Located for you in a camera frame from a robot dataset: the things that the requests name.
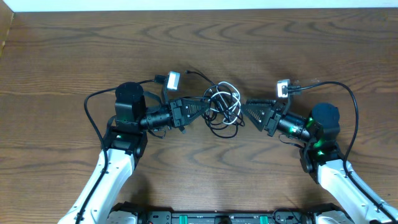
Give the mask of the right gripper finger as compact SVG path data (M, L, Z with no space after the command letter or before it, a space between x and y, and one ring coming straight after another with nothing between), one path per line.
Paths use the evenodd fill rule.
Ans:
M253 125L262 131L270 120L271 108L271 105L245 104L242 105L241 110Z
M262 99L249 99L246 101L247 105L274 105L277 100L262 100Z

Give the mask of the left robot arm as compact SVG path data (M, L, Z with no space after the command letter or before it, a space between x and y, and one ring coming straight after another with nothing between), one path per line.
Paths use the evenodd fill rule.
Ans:
M210 109L209 102L177 98L147 107L146 98L160 98L144 91L141 83L127 82L114 88L115 111L99 135L101 152L89 181L60 223L105 223L124 183L133 174L156 129L183 131Z

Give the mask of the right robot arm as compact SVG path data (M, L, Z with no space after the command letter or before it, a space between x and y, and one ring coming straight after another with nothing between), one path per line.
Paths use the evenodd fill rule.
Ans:
M327 190L353 223L397 223L397 209L386 203L354 171L343 155L338 108L319 103L307 117L277 100L248 100L242 111L260 131L275 132L301 142L300 163L316 184Z

